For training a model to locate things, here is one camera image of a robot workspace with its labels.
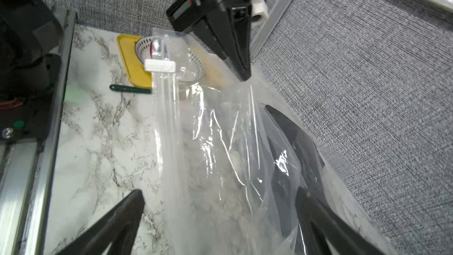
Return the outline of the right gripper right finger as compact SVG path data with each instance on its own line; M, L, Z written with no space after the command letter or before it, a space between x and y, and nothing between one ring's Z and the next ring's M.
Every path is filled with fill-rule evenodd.
M295 207L307 255L381 255L382 252L349 227L309 190L297 190Z

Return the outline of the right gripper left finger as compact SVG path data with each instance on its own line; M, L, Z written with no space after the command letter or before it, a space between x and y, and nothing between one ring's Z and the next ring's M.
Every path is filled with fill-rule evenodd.
M133 190L91 228L59 253L61 255L130 255L145 207L141 190Z

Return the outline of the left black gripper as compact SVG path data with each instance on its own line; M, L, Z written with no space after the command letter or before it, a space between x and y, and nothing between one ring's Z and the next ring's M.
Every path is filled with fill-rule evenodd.
M217 7L224 17L206 18ZM240 81L251 77L251 0L176 0L166 15L177 32L189 32L193 26L195 35Z

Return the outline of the clear plastic vacuum bag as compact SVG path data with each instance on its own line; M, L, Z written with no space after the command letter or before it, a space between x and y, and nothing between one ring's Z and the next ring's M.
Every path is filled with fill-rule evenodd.
M187 34L159 28L152 31L152 36L164 35L197 42ZM152 73L156 146L163 169L171 252L306 255L298 217L288 236L281 233L271 187L275 163L264 125L271 118L264 106L276 108L311 135L259 66L252 67L247 81L240 81L226 68L222 82L216 85L182 85L175 74ZM360 231L366 219L312 140L324 162L324 205ZM297 216L295 206L293 213Z

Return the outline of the white bag zipper slider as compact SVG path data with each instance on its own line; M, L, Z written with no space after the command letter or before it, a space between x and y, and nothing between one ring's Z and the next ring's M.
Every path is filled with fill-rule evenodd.
M145 59L144 69L151 73L175 73L176 63L169 60Z

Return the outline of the yellow plastic tray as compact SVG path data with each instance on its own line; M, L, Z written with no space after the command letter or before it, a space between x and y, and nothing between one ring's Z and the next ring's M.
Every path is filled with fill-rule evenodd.
M153 86L153 74L144 71L141 62L136 56L134 46L137 41L142 37L135 35L118 35L117 43L119 46L120 54L124 62L126 69L127 77L129 82L134 87L139 87L142 89L152 89ZM216 85L218 82L222 82L223 75L226 68L225 63L219 59L216 55L206 52L202 47L198 45L197 42L185 37L183 38L189 48L201 59L205 66L205 74L203 78L195 83L181 83L182 85L193 85L196 83L208 83Z

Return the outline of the aluminium front rail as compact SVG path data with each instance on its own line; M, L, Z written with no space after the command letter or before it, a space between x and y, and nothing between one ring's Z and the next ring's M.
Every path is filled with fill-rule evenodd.
M57 8L64 28L59 47L62 59L50 107L48 135L1 144L1 254L40 255L44 250L63 101L77 22L75 11Z

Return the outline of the green handled fork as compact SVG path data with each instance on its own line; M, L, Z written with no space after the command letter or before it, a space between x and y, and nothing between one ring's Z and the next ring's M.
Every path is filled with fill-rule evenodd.
M120 93L152 94L152 89L142 89L139 87L125 86L125 85L110 85L109 89L111 91L120 92Z

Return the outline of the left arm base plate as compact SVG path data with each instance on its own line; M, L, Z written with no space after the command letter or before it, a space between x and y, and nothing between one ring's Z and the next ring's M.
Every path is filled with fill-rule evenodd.
M61 57L47 54L29 65L1 61L1 142L47 137Z

